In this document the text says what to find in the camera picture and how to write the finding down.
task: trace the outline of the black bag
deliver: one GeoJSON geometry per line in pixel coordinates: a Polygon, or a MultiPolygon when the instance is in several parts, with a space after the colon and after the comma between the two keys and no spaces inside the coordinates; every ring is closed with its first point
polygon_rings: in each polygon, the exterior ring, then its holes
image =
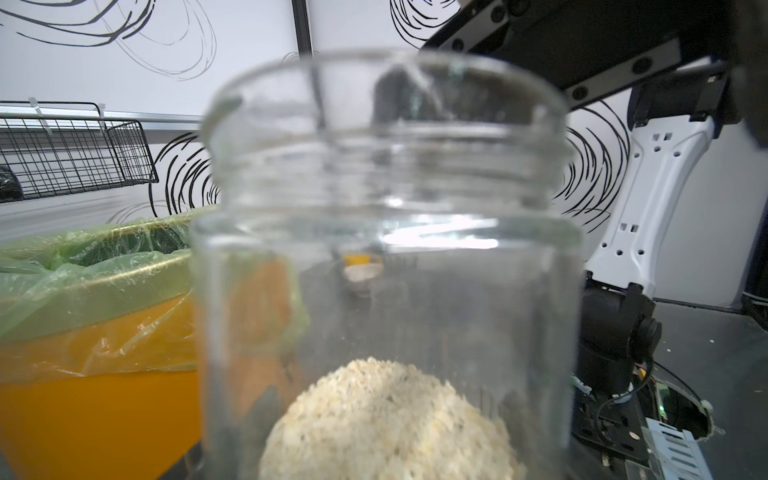
{"type": "Polygon", "coordinates": [[[16,200],[24,200],[22,185],[9,167],[0,165],[0,203],[16,200]]]}

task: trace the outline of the green plastic bag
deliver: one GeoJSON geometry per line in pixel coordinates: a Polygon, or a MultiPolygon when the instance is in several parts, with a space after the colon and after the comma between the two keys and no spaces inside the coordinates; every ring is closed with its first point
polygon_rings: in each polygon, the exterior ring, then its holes
{"type": "Polygon", "coordinates": [[[193,215],[0,246],[0,343],[91,325],[188,292],[193,215]]]}

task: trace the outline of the cable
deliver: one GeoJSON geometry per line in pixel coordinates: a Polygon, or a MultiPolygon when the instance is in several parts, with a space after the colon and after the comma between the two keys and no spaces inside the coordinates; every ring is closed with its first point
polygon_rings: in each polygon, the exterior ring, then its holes
{"type": "Polygon", "coordinates": [[[749,298],[753,298],[755,300],[762,300],[764,302],[768,302],[768,298],[765,298],[764,296],[757,296],[757,295],[753,295],[752,293],[747,293],[747,292],[742,292],[741,294],[742,295],[746,295],[749,298]]]}
{"type": "Polygon", "coordinates": [[[674,422],[670,421],[667,423],[668,425],[672,425],[674,428],[677,428],[677,419],[680,418],[680,397],[682,395],[675,395],[674,396],[674,422]]]}
{"type": "Polygon", "coordinates": [[[654,420],[661,420],[660,414],[659,414],[659,405],[658,401],[656,400],[656,379],[650,379],[650,382],[648,383],[648,388],[641,391],[637,394],[637,397],[640,398],[641,396],[645,397],[647,401],[650,403],[650,411],[652,415],[650,416],[654,420]]]}
{"type": "Polygon", "coordinates": [[[626,399],[627,397],[631,397],[635,393],[640,392],[648,384],[648,382],[650,382],[651,375],[653,375],[654,373],[654,359],[652,358],[648,359],[645,362],[645,365],[646,365],[645,376],[643,377],[643,380],[640,382],[640,385],[638,385],[636,389],[627,390],[626,392],[622,393],[617,397],[610,397],[608,400],[600,404],[597,412],[594,414],[594,425],[593,425],[594,430],[604,442],[613,444],[613,440],[609,439],[603,433],[603,430],[600,428],[600,412],[602,412],[605,406],[608,405],[609,403],[615,403],[617,400],[626,399]]]}
{"type": "Polygon", "coordinates": [[[747,295],[741,297],[741,306],[745,315],[751,316],[758,325],[768,331],[768,318],[766,318],[766,314],[761,311],[765,310],[768,306],[756,306],[752,297],[747,295]]]}
{"type": "Polygon", "coordinates": [[[699,394],[696,393],[696,390],[692,389],[687,383],[685,383],[685,380],[683,380],[682,378],[677,376],[677,374],[675,372],[673,372],[672,370],[668,369],[666,366],[661,365],[658,362],[656,363],[656,366],[659,367],[660,369],[662,369],[663,371],[669,373],[670,375],[672,375],[678,382],[680,382],[685,388],[687,388],[688,391],[691,392],[691,394],[693,394],[694,397],[696,397],[696,400],[698,400],[699,403],[702,402],[702,399],[699,396],[699,394]]]}

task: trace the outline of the metal vent grille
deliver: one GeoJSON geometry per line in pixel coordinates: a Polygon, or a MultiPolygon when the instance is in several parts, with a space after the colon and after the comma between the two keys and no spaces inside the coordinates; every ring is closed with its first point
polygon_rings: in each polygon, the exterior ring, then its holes
{"type": "Polygon", "coordinates": [[[666,480],[713,480],[699,444],[687,430],[646,419],[649,446],[661,463],[666,480]]]}

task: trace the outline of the trash bin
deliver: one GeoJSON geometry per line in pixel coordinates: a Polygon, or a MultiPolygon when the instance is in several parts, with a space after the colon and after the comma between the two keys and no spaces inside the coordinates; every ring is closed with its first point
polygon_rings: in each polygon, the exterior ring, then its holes
{"type": "Polygon", "coordinates": [[[199,440],[192,216],[0,247],[0,449],[19,480],[154,480],[199,440]]]}

